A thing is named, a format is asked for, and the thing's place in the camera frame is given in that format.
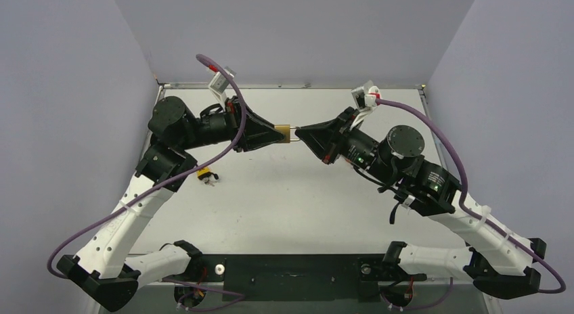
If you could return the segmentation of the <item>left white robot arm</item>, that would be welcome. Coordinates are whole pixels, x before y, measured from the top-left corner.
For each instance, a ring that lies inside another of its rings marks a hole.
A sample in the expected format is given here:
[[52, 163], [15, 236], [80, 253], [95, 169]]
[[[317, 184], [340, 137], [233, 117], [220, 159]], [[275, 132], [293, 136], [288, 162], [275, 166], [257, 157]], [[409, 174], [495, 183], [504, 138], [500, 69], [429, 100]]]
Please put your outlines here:
[[67, 279], [111, 312], [152, 282], [170, 276], [193, 280], [203, 274], [201, 251], [183, 240], [143, 256], [129, 254], [154, 215], [183, 185], [184, 172], [200, 168], [191, 149], [231, 141], [235, 151], [249, 152], [287, 140], [279, 126], [241, 106], [237, 97], [198, 116], [179, 97], [165, 97], [154, 106], [148, 127], [150, 147], [111, 217], [76, 254], [57, 263]]

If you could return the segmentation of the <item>small brass padlock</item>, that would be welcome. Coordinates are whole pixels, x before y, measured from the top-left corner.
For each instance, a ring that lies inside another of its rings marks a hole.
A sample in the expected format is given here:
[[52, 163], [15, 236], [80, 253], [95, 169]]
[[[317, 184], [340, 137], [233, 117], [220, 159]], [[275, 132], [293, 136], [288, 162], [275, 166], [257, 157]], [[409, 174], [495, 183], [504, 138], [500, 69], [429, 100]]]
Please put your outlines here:
[[298, 128], [298, 126], [293, 125], [275, 125], [274, 129], [283, 135], [283, 138], [278, 141], [278, 143], [292, 143], [300, 141], [300, 139], [294, 134]]

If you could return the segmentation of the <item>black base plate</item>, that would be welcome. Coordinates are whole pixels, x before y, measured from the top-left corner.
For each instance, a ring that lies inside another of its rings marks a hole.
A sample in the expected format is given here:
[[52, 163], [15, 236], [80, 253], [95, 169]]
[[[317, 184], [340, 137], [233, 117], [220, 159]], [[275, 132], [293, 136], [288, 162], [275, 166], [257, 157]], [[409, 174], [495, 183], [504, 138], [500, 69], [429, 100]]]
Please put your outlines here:
[[381, 286], [423, 282], [383, 261], [383, 254], [204, 254], [172, 279], [223, 284], [247, 301], [376, 301]]

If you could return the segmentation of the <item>yellow padlock with keys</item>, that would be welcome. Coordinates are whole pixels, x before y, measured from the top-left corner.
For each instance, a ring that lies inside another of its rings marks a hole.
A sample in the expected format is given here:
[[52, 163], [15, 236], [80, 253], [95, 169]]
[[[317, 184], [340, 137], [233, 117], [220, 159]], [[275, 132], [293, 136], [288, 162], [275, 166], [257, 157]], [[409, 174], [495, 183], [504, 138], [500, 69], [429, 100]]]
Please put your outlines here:
[[209, 167], [204, 167], [196, 172], [197, 179], [205, 185], [214, 186], [219, 181], [219, 176], [213, 172]]

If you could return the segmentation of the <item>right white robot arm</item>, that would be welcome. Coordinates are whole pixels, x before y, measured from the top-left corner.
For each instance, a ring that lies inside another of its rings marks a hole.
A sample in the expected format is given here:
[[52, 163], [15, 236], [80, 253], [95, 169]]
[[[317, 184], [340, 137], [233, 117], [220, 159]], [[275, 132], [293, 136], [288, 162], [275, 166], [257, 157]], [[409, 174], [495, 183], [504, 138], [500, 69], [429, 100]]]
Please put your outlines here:
[[425, 141], [415, 128], [397, 125], [376, 141], [360, 129], [358, 116], [347, 108], [333, 120], [297, 128], [295, 135], [323, 163], [344, 158], [377, 180], [380, 193], [392, 192], [398, 206], [442, 224], [465, 243], [428, 248], [393, 241], [381, 261], [383, 274], [397, 280], [453, 278], [504, 300], [538, 293], [541, 275], [533, 264], [544, 256], [543, 240], [500, 233], [486, 206], [460, 206], [460, 182], [424, 158]]

